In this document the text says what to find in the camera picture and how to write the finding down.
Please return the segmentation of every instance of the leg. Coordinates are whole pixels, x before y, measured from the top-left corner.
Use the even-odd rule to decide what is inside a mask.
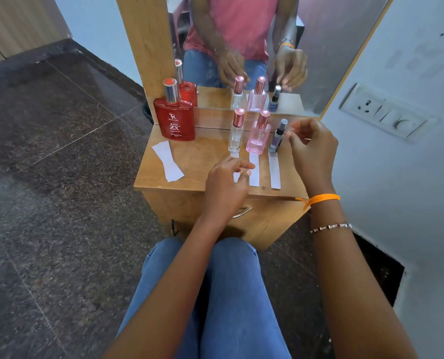
[[[159,282],[159,279],[161,279],[165,273],[165,270],[177,255],[182,244],[183,241],[180,239],[166,238],[157,243],[147,255],[142,266],[141,280],[117,335],[119,335],[132,316],[134,316],[137,309],[152,292],[157,282]],[[177,351],[176,358],[198,358],[199,322],[197,316],[197,310],[194,308],[194,312],[187,323],[187,330]]]
[[[244,64],[245,72],[250,78],[250,82],[247,83],[245,90],[253,90],[255,83],[259,77],[267,77],[267,66],[261,60],[247,59]]]
[[[183,78],[198,86],[222,88],[215,60],[195,49],[187,50],[183,56]]]
[[[290,358],[265,289],[255,249],[238,238],[218,242],[207,268],[210,284],[201,358]]]

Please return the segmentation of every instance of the dark speckled floor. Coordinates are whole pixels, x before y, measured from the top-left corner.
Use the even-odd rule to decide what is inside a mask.
[[[144,98],[120,80],[79,52],[0,68],[0,358],[99,357],[164,238],[132,189]],[[294,358],[328,339],[308,231],[303,217],[260,254]]]

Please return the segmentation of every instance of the person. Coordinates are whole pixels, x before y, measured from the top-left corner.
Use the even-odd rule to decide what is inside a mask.
[[[287,135],[293,160],[309,197],[335,193],[332,167],[338,140],[315,119],[298,121],[292,128]],[[254,167],[233,157],[213,167],[200,218],[185,242],[166,239],[147,256],[105,358],[290,358],[256,251],[238,238],[216,243],[245,201]],[[233,173],[241,169],[247,170],[234,183]],[[312,204],[312,228],[344,222],[339,200]],[[417,358],[352,231],[339,227],[313,236],[336,357]]]
[[[307,78],[307,56],[296,49],[298,0],[190,0],[193,20],[183,48],[183,76],[203,87],[233,87],[236,76],[253,90],[267,76],[267,36],[272,42],[277,84],[288,92]]]

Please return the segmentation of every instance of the pink t-shirt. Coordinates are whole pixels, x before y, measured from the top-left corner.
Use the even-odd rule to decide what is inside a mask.
[[[268,61],[267,36],[279,0],[208,0],[210,15],[225,42],[245,59]],[[191,26],[183,45],[215,55]]]

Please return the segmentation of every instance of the glass bottle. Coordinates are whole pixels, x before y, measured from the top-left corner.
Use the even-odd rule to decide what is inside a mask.
[[[240,151],[240,142],[242,142],[244,116],[245,116],[245,110],[243,108],[237,108],[233,112],[233,123],[232,127],[230,128],[230,137],[229,137],[230,152]]]
[[[280,121],[279,128],[277,128],[275,131],[272,142],[268,147],[269,152],[277,152],[279,150],[279,146],[283,140],[283,132],[285,131],[285,127],[287,126],[288,122],[289,121],[287,121],[285,118]]]
[[[165,138],[176,141],[195,139],[194,107],[179,98],[179,86],[173,78],[163,82],[165,97],[154,100],[160,132]]]
[[[255,89],[250,91],[249,100],[247,101],[247,111],[259,112],[264,109],[267,94],[265,93],[265,77],[257,78]]]
[[[265,144],[270,135],[270,125],[268,124],[269,118],[269,111],[263,110],[260,112],[258,120],[254,121],[252,129],[250,130],[250,136],[246,148],[247,151],[258,155],[264,151]]]
[[[277,112],[277,108],[279,108],[279,98],[280,92],[282,91],[281,86],[275,86],[274,95],[272,96],[272,100],[268,103],[268,110],[270,112]]]
[[[175,73],[179,84],[180,99],[192,103],[197,107],[197,86],[194,83],[186,82],[183,79],[182,60],[175,60]]]
[[[230,109],[242,108],[244,81],[245,78],[242,76],[235,77],[235,85],[232,89],[232,100],[230,102]]]

